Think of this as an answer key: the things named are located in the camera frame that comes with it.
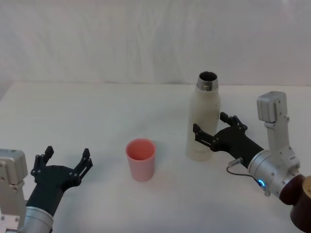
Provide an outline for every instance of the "plastic cup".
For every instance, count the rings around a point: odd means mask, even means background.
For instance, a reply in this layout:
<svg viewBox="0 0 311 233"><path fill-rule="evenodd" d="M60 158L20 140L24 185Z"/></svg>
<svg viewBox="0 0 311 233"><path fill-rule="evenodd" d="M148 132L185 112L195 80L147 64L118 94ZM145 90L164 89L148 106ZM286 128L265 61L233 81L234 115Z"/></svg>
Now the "plastic cup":
<svg viewBox="0 0 311 233"><path fill-rule="evenodd" d="M126 146L126 154L134 180L145 182L155 173L156 147L146 138L138 138Z"/></svg>

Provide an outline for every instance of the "white backdrop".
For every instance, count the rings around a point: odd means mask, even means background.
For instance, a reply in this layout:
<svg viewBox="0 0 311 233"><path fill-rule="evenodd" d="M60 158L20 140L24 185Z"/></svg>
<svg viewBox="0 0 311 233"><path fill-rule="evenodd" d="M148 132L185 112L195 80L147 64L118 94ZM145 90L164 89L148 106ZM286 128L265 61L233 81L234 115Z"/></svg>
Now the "white backdrop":
<svg viewBox="0 0 311 233"><path fill-rule="evenodd" d="M0 78L311 85L309 0L0 0Z"/></svg>

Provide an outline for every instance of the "water bottle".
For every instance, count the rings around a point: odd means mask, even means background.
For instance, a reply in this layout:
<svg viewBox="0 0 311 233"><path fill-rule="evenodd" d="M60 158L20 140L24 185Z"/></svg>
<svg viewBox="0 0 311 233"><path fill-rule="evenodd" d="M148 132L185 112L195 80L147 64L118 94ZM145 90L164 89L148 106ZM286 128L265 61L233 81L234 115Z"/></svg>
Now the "water bottle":
<svg viewBox="0 0 311 233"><path fill-rule="evenodd" d="M207 146L194 140L193 124L203 131L215 135L220 113L218 79L213 72L205 71L199 75L195 91L190 99L187 156L196 161L209 159L213 152Z"/></svg>

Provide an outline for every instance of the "table surface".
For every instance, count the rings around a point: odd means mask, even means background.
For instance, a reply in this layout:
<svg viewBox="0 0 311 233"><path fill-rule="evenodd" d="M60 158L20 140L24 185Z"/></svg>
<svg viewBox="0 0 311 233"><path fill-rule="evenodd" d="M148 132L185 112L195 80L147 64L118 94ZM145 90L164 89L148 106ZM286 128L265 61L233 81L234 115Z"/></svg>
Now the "table surface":
<svg viewBox="0 0 311 233"><path fill-rule="evenodd" d="M218 152L203 163L185 156L193 85L14 83L0 101L0 148L25 152L28 170L48 145L48 164L75 167L89 148L94 167L68 190L55 214L54 232L66 233L265 233L300 232L290 206L265 197L248 177L225 170L232 157ZM247 135L268 148L256 99L287 93L290 142L310 175L311 87L220 86L222 110L237 114ZM126 144L138 137L157 146L156 172L132 180ZM232 168L246 172L241 165ZM28 198L34 179L25 179Z"/></svg>

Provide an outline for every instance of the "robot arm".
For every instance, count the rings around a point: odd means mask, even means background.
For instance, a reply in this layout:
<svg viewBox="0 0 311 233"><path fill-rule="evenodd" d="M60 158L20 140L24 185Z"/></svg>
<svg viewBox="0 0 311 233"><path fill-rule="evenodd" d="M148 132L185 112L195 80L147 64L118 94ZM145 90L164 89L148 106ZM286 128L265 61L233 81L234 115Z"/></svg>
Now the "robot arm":
<svg viewBox="0 0 311 233"><path fill-rule="evenodd" d="M36 187L25 205L21 189L27 176L25 154L20 150L0 150L0 233L52 232L53 216L64 192L79 186L93 166L88 149L74 169L46 166L53 153L49 146L45 154L35 157L31 174Z"/></svg>
<svg viewBox="0 0 311 233"><path fill-rule="evenodd" d="M236 117L220 114L229 124L214 136L193 125L195 140L212 151L226 151L241 163L264 190L287 205L293 205L291 219L304 232L311 231L311 177L299 173L300 162L289 145L286 94L269 92L257 99L258 116L268 131L269 149L264 150L245 135L247 127Z"/></svg>

